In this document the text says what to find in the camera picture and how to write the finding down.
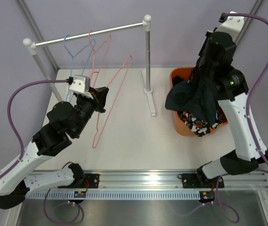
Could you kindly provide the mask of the dark green shorts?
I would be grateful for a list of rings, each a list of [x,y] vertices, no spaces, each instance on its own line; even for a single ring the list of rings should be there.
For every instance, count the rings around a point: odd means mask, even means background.
[[[170,89],[165,108],[174,112],[187,111],[211,126],[215,122],[217,102],[206,87],[202,85],[193,89],[186,80]]]

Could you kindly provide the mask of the pink wire hanger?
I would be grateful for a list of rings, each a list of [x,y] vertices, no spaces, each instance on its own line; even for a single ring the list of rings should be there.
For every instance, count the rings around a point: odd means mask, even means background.
[[[111,113],[113,108],[115,107],[115,103],[120,95],[126,77],[128,75],[129,69],[132,65],[133,57],[128,55],[124,60],[122,66],[116,70],[116,72],[112,75],[112,77],[108,80],[108,83],[105,85],[107,88],[110,88],[110,92],[108,94],[108,104],[106,106],[106,113],[98,113],[96,117],[95,123],[95,133],[92,140],[92,148],[95,149],[103,136],[104,130],[107,127],[109,118],[111,117]]]
[[[92,72],[89,77],[91,80],[90,85],[94,87],[98,79],[98,76],[101,72],[101,69],[103,67],[109,47],[111,45],[111,35],[108,35],[106,39],[104,39],[103,42],[99,46],[96,46],[95,44],[92,43],[90,33],[89,33],[88,38],[89,38],[89,44],[91,46],[91,50],[93,53]]]

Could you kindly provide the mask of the orange camouflage shorts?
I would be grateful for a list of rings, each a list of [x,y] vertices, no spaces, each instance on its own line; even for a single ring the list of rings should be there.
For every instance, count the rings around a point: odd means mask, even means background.
[[[215,122],[211,126],[208,122],[196,118],[193,114],[187,111],[177,112],[177,115],[182,123],[185,124],[185,127],[198,137],[205,137],[207,135],[210,135],[228,123],[226,115],[219,105],[217,105],[216,108]]]

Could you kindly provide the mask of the black shorts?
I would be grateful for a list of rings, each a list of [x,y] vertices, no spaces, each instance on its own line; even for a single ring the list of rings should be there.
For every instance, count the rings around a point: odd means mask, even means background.
[[[175,86],[183,81],[186,81],[183,77],[176,75],[172,78],[172,85]]]

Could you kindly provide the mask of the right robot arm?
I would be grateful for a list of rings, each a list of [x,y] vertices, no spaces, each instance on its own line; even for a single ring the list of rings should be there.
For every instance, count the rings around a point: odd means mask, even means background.
[[[268,148],[257,130],[250,131],[254,120],[247,107],[248,86],[243,73],[231,66],[236,44],[230,34],[207,32],[195,68],[190,74],[194,88],[204,85],[223,110],[235,142],[230,153],[197,169],[197,183],[210,186],[219,176],[250,173],[268,162]]]

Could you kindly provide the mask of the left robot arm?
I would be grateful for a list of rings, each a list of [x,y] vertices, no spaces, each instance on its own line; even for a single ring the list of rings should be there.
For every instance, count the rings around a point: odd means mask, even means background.
[[[49,122],[32,138],[22,158],[17,157],[0,170],[0,209],[7,210],[40,191],[58,188],[79,188],[84,184],[85,174],[78,163],[67,168],[38,176],[31,173],[42,163],[58,155],[79,138],[84,127],[95,112],[105,112],[108,87],[89,88],[92,96],[76,95],[76,104],[59,102],[47,113]]]

